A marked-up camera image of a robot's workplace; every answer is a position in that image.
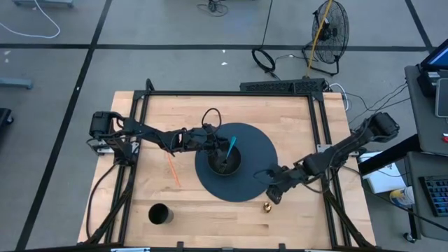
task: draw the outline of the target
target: white cable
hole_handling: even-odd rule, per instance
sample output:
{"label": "white cable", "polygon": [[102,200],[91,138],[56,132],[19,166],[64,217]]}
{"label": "white cable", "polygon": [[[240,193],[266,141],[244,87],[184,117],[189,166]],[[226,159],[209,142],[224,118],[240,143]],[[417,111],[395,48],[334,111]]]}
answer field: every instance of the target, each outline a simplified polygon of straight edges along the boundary
{"label": "white cable", "polygon": [[42,39],[53,39],[53,38],[57,37],[57,36],[59,35],[59,33],[61,33],[61,29],[57,26],[57,24],[55,23],[55,21],[53,21],[50,17],[48,17],[48,15],[42,10],[42,8],[41,8],[41,7],[39,6],[39,4],[37,3],[37,0],[34,0],[34,3],[36,3],[37,8],[39,8],[39,10],[42,12],[42,14],[43,14],[44,16],[46,16],[46,17],[49,19],[49,21],[51,21],[51,22],[56,26],[56,28],[57,28],[57,33],[56,33],[55,35],[53,35],[53,36],[42,36],[42,35],[23,34],[23,33],[20,33],[20,32],[17,32],[17,31],[13,31],[12,29],[7,28],[7,26],[4,25],[4,24],[2,24],[1,22],[0,22],[0,25],[1,25],[2,27],[4,27],[5,29],[7,29],[8,31],[10,31],[10,32],[12,32],[12,33],[14,33],[14,34],[17,34],[17,35],[21,35],[21,36],[27,36],[27,37],[32,37],[32,38],[42,38]]}
{"label": "white cable", "polygon": [[331,84],[331,85],[330,85],[330,88],[331,88],[331,86],[334,86],[334,85],[338,86],[338,87],[342,90],[342,94],[343,94],[344,97],[345,97],[345,104],[346,104],[346,106],[345,106],[345,111],[348,111],[348,110],[350,109],[350,104],[349,104],[349,100],[347,99],[347,94],[345,93],[344,88],[343,88],[339,83],[333,83],[333,84]]}

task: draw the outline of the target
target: computer monitor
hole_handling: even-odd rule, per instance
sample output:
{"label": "computer monitor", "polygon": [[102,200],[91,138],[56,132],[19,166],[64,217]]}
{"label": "computer monitor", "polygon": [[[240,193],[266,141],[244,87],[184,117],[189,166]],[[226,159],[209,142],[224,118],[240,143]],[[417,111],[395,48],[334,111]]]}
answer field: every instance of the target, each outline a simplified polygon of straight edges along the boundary
{"label": "computer monitor", "polygon": [[448,70],[448,39],[421,63],[424,70]]}

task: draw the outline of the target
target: standing fan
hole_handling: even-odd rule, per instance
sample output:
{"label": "standing fan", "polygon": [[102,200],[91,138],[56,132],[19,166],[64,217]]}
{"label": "standing fan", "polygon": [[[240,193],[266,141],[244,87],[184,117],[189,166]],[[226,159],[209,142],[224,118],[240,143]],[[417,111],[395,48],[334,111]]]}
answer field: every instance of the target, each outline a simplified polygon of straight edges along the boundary
{"label": "standing fan", "polygon": [[[326,17],[325,10],[331,4],[330,10]],[[320,71],[325,74],[334,76],[339,73],[339,60],[343,56],[347,49],[347,43],[349,42],[349,19],[342,4],[336,1],[326,1],[313,13],[313,39],[316,38],[317,31],[322,19],[325,18],[321,32],[317,35],[317,42],[315,46],[314,54],[317,59],[327,64],[336,63],[336,73],[330,73],[322,69],[310,67],[313,70]],[[308,43],[303,49],[302,53],[307,65],[309,65],[306,50],[313,46],[313,41]]]}

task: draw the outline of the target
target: keyboard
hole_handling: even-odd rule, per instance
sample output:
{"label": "keyboard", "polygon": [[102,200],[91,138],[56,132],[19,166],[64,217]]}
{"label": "keyboard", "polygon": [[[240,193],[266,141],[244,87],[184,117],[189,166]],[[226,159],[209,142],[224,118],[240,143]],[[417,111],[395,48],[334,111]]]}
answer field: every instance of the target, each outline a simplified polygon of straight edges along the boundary
{"label": "keyboard", "polygon": [[419,180],[434,216],[448,216],[448,176],[425,176]]}
{"label": "keyboard", "polygon": [[275,80],[241,83],[239,89],[247,92],[322,92],[326,89],[324,78],[300,80]]}

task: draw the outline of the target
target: orange stick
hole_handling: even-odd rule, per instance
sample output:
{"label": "orange stick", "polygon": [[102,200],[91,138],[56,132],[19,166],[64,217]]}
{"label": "orange stick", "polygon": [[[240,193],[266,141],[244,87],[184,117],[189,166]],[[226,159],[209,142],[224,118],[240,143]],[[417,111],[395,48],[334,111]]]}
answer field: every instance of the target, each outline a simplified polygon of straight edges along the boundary
{"label": "orange stick", "polygon": [[171,158],[170,158],[169,154],[167,152],[165,152],[165,154],[168,157],[169,167],[171,168],[171,173],[173,174],[174,180],[176,181],[176,185],[178,187],[181,187],[181,184],[179,183],[179,179],[177,178],[177,173],[176,173],[176,170],[174,168],[173,162],[171,161]]}

